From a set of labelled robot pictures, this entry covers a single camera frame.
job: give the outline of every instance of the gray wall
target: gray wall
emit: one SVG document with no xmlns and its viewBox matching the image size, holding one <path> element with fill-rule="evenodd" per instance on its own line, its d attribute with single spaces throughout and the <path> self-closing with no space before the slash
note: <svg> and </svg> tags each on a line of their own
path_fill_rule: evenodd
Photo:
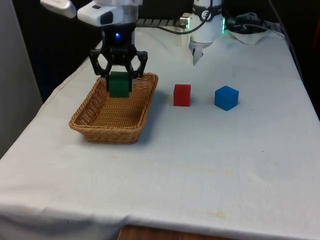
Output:
<svg viewBox="0 0 320 240">
<path fill-rule="evenodd" d="M 0 0 L 0 158 L 41 104 L 13 4 Z"/>
</svg>

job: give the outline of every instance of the green led light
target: green led light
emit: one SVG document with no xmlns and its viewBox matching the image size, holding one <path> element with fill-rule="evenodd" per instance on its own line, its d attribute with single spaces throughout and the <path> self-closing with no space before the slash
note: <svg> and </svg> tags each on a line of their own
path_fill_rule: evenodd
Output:
<svg viewBox="0 0 320 240">
<path fill-rule="evenodd" d="M 222 34 L 225 33 L 225 30 L 226 30 L 226 19 L 223 18 L 223 21 L 222 21 Z"/>
</svg>

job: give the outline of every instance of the white tablecloth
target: white tablecloth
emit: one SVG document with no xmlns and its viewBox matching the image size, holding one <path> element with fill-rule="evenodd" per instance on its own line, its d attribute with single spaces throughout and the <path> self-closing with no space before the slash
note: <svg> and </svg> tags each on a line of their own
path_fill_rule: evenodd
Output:
<svg viewBox="0 0 320 240">
<path fill-rule="evenodd" d="M 0 160 L 0 239 L 108 240 L 127 224 L 320 239 L 320 124 L 286 42 L 226 34 L 195 67 L 182 42 L 137 30 L 159 82 L 136 144 L 69 128 L 97 79 L 88 60 L 54 91 Z M 173 107 L 175 84 L 192 85 L 190 107 Z M 213 104 L 224 85 L 240 92 L 228 112 Z"/>
</svg>

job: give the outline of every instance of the red cube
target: red cube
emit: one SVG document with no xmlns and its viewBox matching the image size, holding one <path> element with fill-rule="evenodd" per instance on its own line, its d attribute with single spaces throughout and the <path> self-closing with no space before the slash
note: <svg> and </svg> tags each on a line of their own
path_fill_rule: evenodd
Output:
<svg viewBox="0 0 320 240">
<path fill-rule="evenodd" d="M 191 85 L 176 84 L 173 91 L 173 106 L 189 107 L 190 106 Z"/>
</svg>

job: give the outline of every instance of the blue cube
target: blue cube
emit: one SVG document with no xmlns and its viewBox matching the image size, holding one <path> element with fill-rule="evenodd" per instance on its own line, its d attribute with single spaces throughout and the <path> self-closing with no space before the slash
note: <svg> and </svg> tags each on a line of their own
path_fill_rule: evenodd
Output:
<svg viewBox="0 0 320 240">
<path fill-rule="evenodd" d="M 229 111 L 238 105 L 239 91 L 229 86 L 223 86 L 215 91 L 214 105 Z"/>
</svg>

